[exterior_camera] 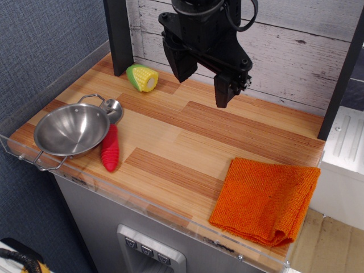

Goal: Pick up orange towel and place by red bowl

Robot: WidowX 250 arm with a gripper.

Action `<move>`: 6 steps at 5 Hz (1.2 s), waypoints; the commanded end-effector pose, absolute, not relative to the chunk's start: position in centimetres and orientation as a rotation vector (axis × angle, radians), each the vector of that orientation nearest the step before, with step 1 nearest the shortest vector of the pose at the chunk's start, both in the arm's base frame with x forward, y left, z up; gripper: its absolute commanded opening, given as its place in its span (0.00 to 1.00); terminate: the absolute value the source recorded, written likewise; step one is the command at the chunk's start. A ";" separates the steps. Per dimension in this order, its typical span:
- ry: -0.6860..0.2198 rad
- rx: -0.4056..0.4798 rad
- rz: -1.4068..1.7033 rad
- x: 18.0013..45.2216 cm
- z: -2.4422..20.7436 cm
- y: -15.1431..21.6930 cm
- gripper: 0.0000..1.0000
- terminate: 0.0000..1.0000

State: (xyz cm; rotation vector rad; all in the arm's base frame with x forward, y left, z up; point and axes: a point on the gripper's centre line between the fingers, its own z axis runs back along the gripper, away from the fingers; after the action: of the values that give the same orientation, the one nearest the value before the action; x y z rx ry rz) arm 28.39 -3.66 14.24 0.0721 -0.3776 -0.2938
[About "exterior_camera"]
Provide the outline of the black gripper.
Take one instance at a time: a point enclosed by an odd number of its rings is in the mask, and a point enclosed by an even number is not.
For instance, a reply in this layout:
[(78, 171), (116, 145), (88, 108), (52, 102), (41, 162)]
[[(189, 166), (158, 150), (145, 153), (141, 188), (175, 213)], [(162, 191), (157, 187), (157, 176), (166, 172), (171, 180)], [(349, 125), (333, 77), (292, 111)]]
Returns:
[(204, 22), (196, 16), (168, 12), (161, 13), (158, 20), (164, 27), (164, 53), (179, 82), (193, 75), (198, 64), (212, 71), (218, 108), (226, 108), (247, 87), (253, 63), (224, 11)]

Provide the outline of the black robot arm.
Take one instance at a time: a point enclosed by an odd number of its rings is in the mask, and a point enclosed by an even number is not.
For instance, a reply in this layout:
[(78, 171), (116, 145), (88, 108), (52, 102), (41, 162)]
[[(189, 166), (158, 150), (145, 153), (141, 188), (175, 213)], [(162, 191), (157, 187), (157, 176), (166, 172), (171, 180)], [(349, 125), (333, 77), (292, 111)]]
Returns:
[(251, 83), (253, 63), (237, 39), (255, 19), (241, 26), (241, 1), (172, 1), (174, 11), (159, 15), (163, 48), (175, 77), (183, 82), (202, 65), (212, 71), (216, 105), (228, 102)]

